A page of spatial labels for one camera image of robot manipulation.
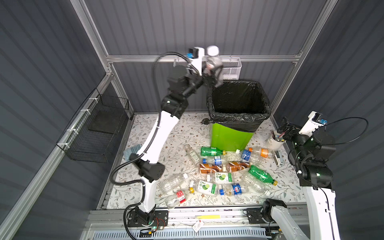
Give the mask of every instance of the white mesh basket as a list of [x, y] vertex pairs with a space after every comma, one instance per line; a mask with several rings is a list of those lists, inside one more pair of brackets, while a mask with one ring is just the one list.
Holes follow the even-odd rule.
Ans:
[[[176, 58], [173, 61], [173, 66], [182, 65], [186, 66], [187, 62], [182, 58]], [[239, 58], [225, 58], [223, 59], [223, 78], [224, 80], [238, 80], [241, 70], [241, 61]]]

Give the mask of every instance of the leaf pattern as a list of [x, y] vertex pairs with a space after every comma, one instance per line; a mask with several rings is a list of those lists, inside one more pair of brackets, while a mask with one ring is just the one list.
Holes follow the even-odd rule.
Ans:
[[[126, 148], [143, 144], [150, 133], [155, 120], [156, 114], [140, 114], [135, 115], [131, 133], [129, 135]], [[206, 174], [200, 174], [196, 166], [187, 157], [184, 151], [184, 145], [190, 144], [197, 153], [200, 147], [210, 145], [210, 125], [201, 124], [202, 119], [209, 118], [208, 113], [188, 113], [184, 114], [178, 124], [169, 134], [163, 149], [161, 150], [159, 162], [166, 166], [163, 176], [159, 179], [158, 184], [162, 181], [173, 177], [174, 174], [187, 173], [189, 178], [181, 185], [181, 188], [187, 188], [190, 180], [204, 180]], [[265, 120], [255, 132], [249, 142], [249, 146], [265, 147], [265, 141], [269, 138], [270, 130], [274, 130], [274, 126], [270, 119]], [[280, 149], [283, 160], [280, 166], [276, 166], [273, 160], [266, 159], [259, 168], [267, 171], [278, 181], [277, 186], [269, 185], [270, 198], [280, 199], [284, 202], [304, 202], [304, 194], [299, 187], [299, 180], [294, 172], [292, 165], [288, 162], [287, 153], [284, 148]], [[233, 161], [239, 158], [235, 153], [229, 153], [229, 158]], [[241, 180], [242, 172], [233, 173], [236, 182]], [[131, 164], [121, 169], [116, 180], [120, 182], [139, 179], [137, 169]], [[158, 207], [165, 207], [165, 198], [170, 194], [163, 194], [159, 189], [156, 190], [155, 202]], [[108, 209], [124, 209], [129, 204], [139, 202], [141, 198], [141, 186], [132, 184], [126, 186], [113, 187], [108, 202]], [[252, 189], [250, 192], [237, 196], [207, 196], [200, 193], [185, 201], [181, 206], [212, 206], [212, 205], [251, 205], [262, 203], [265, 199], [260, 194], [256, 194]]]

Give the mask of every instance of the wire basket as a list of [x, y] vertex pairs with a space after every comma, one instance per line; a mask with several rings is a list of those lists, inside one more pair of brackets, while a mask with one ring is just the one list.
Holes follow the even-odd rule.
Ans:
[[[222, 61], [223, 63], [223, 79], [224, 80], [238, 80], [240, 77], [241, 70], [241, 60], [240, 58], [225, 58]], [[187, 62], [182, 58], [176, 58], [173, 61], [173, 66], [182, 65], [186, 66]], [[208, 70], [205, 68], [205, 62], [203, 63], [204, 73], [207, 73]]]
[[71, 160], [113, 162], [128, 124], [126, 98], [99, 94], [71, 131], [65, 143], [57, 142]]

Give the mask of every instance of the orange bottle label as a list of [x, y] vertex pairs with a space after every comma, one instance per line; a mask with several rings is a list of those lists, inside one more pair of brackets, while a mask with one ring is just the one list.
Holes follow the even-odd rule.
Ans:
[[237, 172], [246, 168], [249, 168], [251, 164], [247, 162], [230, 162], [229, 167], [231, 169], [231, 172]]
[[268, 157], [268, 149], [262, 148], [262, 152], [260, 154], [262, 157]]
[[217, 165], [200, 163], [200, 172], [203, 174], [209, 174], [214, 172], [221, 172], [222, 168]]

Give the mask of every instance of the gray wall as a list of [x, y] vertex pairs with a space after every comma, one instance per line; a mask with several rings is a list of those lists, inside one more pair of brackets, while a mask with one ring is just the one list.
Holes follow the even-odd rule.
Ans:
[[[86, 0], [109, 55], [185, 54], [217, 45], [222, 55], [299, 53], [324, 0]], [[156, 111], [149, 63], [115, 63], [135, 112]], [[160, 64], [161, 97], [171, 64]], [[291, 63], [243, 63], [241, 78], [262, 83], [272, 102]], [[187, 111], [206, 111], [206, 89]]]
[[[383, 29], [383, 1], [339, 1], [275, 113], [277, 122], [287, 116], [300, 125], [312, 110], [331, 121], [352, 116], [369, 120], [367, 133], [337, 146], [328, 162], [343, 239], [381, 239], [384, 234]], [[343, 142], [363, 127], [346, 121], [330, 133]]]
[[[0, 222], [104, 75], [69, 1], [0, 1]], [[109, 167], [64, 158], [14, 239], [77, 239]]]

